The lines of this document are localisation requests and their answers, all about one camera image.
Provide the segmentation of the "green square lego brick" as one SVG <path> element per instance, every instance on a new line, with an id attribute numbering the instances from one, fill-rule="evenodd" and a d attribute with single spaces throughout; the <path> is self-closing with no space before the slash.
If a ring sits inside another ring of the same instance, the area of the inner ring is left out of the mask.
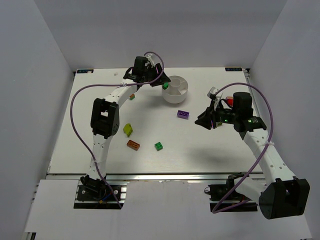
<path id="1" fill-rule="evenodd" d="M 163 88 L 164 90 L 166 90 L 168 87 L 169 87 L 169 84 L 168 84 L 167 82 L 162 85 L 162 88 Z"/>

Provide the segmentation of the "aluminium table edge rail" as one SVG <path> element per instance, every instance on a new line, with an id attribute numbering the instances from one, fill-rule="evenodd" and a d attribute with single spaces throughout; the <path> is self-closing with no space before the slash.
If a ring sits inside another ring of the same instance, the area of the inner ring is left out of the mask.
<path id="1" fill-rule="evenodd" d="M 171 181 L 171 180 L 191 180 L 209 181 L 226 180 L 230 173 L 213 174 L 109 174 L 107 181 Z M 46 180 L 79 180 L 83 174 L 48 174 Z"/>

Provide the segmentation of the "lime green arch lego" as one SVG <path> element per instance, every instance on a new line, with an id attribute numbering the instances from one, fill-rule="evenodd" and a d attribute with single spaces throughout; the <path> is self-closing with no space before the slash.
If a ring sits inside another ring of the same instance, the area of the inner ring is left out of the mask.
<path id="1" fill-rule="evenodd" d="M 123 132 L 124 134 L 129 138 L 131 136 L 131 134 L 133 133 L 133 128 L 132 125 L 130 123 L 127 123 L 124 127 L 123 127 Z"/>

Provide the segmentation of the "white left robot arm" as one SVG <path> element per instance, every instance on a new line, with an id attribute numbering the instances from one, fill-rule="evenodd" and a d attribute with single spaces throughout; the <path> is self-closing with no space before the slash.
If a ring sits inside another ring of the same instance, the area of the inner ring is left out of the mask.
<path id="1" fill-rule="evenodd" d="M 89 150 L 91 161 L 86 178 L 103 181 L 106 177 L 106 162 L 111 140 L 120 128 L 120 108 L 143 85 L 151 87 L 170 83 L 164 73 L 164 62 L 155 52 L 148 51 L 137 56 L 134 65 L 128 68 L 119 84 L 108 84 L 115 89 L 104 98 L 93 102 L 90 127 L 93 147 Z"/>

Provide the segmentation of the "dark corner label sticker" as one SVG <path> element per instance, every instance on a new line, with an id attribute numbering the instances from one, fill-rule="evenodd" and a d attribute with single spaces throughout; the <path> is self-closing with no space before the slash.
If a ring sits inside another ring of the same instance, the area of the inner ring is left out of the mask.
<path id="1" fill-rule="evenodd" d="M 243 69 L 241 67 L 225 67 L 226 72 L 242 72 Z"/>

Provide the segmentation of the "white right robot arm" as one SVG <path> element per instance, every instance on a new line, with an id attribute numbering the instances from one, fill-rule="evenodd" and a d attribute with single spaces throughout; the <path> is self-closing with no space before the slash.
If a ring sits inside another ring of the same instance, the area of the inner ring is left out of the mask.
<path id="1" fill-rule="evenodd" d="M 253 113 L 252 96 L 248 92 L 236 92 L 227 108 L 223 106 L 227 100 L 216 93 L 209 93 L 208 97 L 210 105 L 197 117 L 195 124 L 208 130 L 215 129 L 218 123 L 233 125 L 256 157 L 254 165 L 261 168 L 266 181 L 261 184 L 253 180 L 249 172 L 229 175 L 221 199 L 211 211 L 219 213 L 231 209 L 231 206 L 220 208 L 220 205 L 228 198 L 242 195 L 239 206 L 253 201 L 268 220 L 303 215 L 310 185 L 306 179 L 296 177 L 281 158 L 269 139 L 271 132 Z"/>

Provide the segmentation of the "left corner label sticker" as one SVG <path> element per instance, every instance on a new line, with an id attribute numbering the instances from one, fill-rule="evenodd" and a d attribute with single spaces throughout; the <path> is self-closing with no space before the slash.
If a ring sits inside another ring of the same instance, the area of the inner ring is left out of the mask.
<path id="1" fill-rule="evenodd" d="M 76 74 L 92 74 L 93 72 L 93 69 L 78 69 Z"/>

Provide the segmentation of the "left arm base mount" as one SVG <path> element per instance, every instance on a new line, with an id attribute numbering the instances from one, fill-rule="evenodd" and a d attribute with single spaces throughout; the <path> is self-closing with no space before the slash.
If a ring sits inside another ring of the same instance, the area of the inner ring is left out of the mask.
<path id="1" fill-rule="evenodd" d="M 101 179 L 81 176 L 76 190 L 74 209 L 83 210 L 120 210 L 123 206 L 122 186 L 112 184 L 110 187 Z"/>

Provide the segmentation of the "white round divided container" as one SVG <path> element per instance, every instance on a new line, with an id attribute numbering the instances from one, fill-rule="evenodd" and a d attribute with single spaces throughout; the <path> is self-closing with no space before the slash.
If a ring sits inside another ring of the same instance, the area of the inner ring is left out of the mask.
<path id="1" fill-rule="evenodd" d="M 169 77 L 168 88 L 161 90 L 163 99 L 170 104 L 180 104 L 188 94 L 188 82 L 181 76 L 172 75 Z"/>

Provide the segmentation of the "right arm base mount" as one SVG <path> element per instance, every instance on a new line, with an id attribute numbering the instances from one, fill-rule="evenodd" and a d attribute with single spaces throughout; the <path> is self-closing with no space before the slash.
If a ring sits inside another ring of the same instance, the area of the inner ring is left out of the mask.
<path id="1" fill-rule="evenodd" d="M 228 193 L 228 191 L 235 185 L 235 180 L 240 179 L 244 176 L 243 173 L 235 173 L 228 176 L 226 179 L 226 183 L 224 184 L 210 184 L 203 190 L 204 193 L 210 196 L 209 203 L 210 211 L 217 205 L 217 203 L 221 200 L 221 198 Z M 237 203 L 245 202 L 248 198 L 243 194 L 237 193 L 233 191 L 224 202 L 217 208 L 217 210 L 221 210 L 223 208 L 227 208 L 230 206 L 234 206 Z M 254 202 L 246 202 L 240 206 L 233 207 L 231 209 L 227 209 L 225 212 L 257 212 L 258 206 Z"/>

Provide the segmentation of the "red and lilac lego piece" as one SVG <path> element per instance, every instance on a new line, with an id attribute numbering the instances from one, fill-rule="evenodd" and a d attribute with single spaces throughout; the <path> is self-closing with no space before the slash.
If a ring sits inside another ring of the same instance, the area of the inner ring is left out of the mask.
<path id="1" fill-rule="evenodd" d="M 227 96 L 227 97 L 225 98 L 225 100 L 226 100 L 226 102 L 227 102 L 228 105 L 233 106 L 233 104 L 234 104 L 234 98 L 233 98 L 232 96 Z"/>

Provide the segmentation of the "small green lego brick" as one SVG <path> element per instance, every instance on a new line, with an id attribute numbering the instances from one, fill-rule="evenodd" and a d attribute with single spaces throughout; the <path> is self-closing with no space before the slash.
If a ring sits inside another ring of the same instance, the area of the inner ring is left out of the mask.
<path id="1" fill-rule="evenodd" d="M 157 151 L 160 151 L 160 150 L 163 149 L 163 145 L 162 145 L 161 142 L 155 143 L 155 144 L 154 144 L 154 147 L 155 147 L 155 149 L 156 149 Z"/>

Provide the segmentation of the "purple lego plate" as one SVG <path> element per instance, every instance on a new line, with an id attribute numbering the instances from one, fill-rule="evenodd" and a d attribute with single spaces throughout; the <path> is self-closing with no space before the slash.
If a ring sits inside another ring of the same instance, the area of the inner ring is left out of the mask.
<path id="1" fill-rule="evenodd" d="M 189 119 L 189 115 L 190 115 L 190 113 L 187 112 L 187 111 L 183 111 L 183 110 L 178 110 L 177 111 L 177 117 L 178 118 L 188 120 Z"/>

